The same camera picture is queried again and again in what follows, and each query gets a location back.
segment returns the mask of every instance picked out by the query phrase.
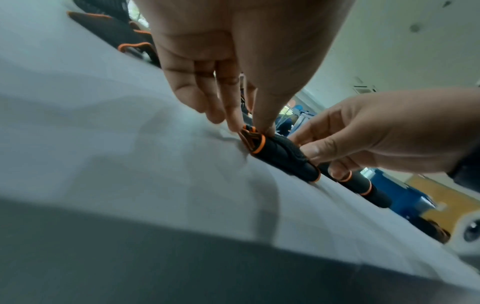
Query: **hand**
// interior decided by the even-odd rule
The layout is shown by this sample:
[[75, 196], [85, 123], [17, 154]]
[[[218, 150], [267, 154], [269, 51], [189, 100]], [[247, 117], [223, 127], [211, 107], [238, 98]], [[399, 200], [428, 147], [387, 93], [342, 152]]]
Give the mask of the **hand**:
[[182, 103], [239, 131], [243, 71], [253, 123], [273, 134], [278, 113], [320, 66], [354, 0], [135, 2]]
[[448, 172], [480, 140], [480, 90], [358, 95], [321, 112], [289, 138], [331, 175], [383, 167]]

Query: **white ceiling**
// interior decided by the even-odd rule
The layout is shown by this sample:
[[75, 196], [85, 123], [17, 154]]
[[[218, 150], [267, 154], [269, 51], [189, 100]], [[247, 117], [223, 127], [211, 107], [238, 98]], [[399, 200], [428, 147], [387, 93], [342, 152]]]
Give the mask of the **white ceiling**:
[[[304, 91], [323, 107], [356, 94], [356, 77], [379, 91], [473, 86], [480, 78], [480, 1], [357, 0]], [[418, 33], [410, 25], [420, 23]]]

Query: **blue object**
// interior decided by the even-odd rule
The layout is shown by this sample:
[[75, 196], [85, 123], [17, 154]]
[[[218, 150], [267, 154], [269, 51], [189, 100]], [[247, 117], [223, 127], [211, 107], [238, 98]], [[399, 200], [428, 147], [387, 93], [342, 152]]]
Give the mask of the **blue object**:
[[374, 171], [375, 175], [370, 181], [392, 199], [390, 209], [401, 217], [406, 219], [417, 217], [435, 208], [435, 203], [425, 193], [407, 184], [393, 181], [381, 170]]

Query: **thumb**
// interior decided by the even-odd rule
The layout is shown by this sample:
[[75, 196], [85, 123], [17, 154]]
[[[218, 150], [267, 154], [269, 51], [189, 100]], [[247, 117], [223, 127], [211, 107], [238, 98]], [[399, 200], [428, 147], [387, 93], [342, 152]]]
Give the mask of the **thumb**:
[[367, 148], [370, 144], [367, 135], [350, 124], [333, 135], [301, 146], [300, 150], [308, 159], [328, 162]]
[[293, 95], [274, 95], [257, 89], [253, 108], [253, 125], [262, 133], [275, 133], [275, 119]]

